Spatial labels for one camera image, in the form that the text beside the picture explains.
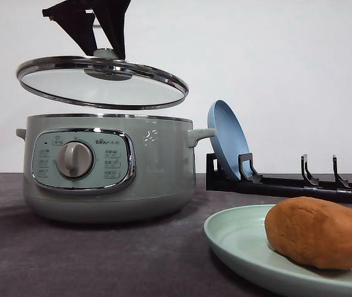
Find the button label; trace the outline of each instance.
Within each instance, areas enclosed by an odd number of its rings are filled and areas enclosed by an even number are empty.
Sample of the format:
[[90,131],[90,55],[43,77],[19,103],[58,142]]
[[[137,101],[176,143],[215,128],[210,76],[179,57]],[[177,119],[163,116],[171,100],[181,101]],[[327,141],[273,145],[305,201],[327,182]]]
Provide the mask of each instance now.
[[104,168],[119,168],[121,162],[119,159],[107,159],[104,161]]
[[61,138],[60,136],[55,136],[52,139],[52,144],[53,145],[62,145],[63,144],[63,138]]
[[49,154],[50,154],[49,149],[40,150],[40,157],[41,157],[41,158],[49,157]]
[[48,169],[39,169],[36,175],[40,178],[47,178],[48,171],[49,171]]
[[111,171],[104,171],[104,178],[106,179],[116,179],[120,177],[120,172],[111,170]]
[[121,152],[119,150],[106,150],[105,158],[119,158],[121,156]]
[[48,159],[40,159],[38,161],[38,167],[40,167],[40,168],[49,168],[49,160]]

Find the glass lid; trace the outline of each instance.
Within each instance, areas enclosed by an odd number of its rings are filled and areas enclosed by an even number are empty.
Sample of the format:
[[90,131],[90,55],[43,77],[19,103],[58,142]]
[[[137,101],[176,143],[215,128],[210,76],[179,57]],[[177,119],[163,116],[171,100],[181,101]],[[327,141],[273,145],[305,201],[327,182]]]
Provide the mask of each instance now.
[[180,104],[188,86],[165,71],[125,60],[57,56],[21,64],[20,84],[65,103],[116,110],[151,110]]

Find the pot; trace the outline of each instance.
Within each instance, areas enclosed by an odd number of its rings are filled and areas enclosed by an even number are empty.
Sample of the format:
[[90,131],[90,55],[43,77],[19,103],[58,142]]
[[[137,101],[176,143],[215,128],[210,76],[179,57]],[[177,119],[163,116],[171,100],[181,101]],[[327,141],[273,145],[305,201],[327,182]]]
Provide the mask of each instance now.
[[130,114],[30,116],[24,197],[38,214],[65,222],[140,220],[179,210],[194,193],[194,147],[214,129]]

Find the control knob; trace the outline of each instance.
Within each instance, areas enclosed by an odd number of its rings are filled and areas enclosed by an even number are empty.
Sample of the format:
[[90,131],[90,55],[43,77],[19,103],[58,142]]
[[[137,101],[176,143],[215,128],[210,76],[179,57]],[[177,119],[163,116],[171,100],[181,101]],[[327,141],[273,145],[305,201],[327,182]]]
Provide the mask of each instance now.
[[59,172],[69,178],[83,176],[91,169],[92,163],[92,151],[87,145],[77,141],[63,145],[56,157]]

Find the light green plate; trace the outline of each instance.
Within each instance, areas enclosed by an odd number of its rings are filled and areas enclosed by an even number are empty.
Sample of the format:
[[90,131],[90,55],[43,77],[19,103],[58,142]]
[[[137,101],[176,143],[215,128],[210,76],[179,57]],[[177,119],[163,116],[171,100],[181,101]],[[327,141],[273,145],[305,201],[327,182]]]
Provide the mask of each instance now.
[[352,296],[352,269],[310,268],[273,251],[264,227],[272,207],[236,207],[208,217],[204,230],[214,253],[240,276],[281,295]]

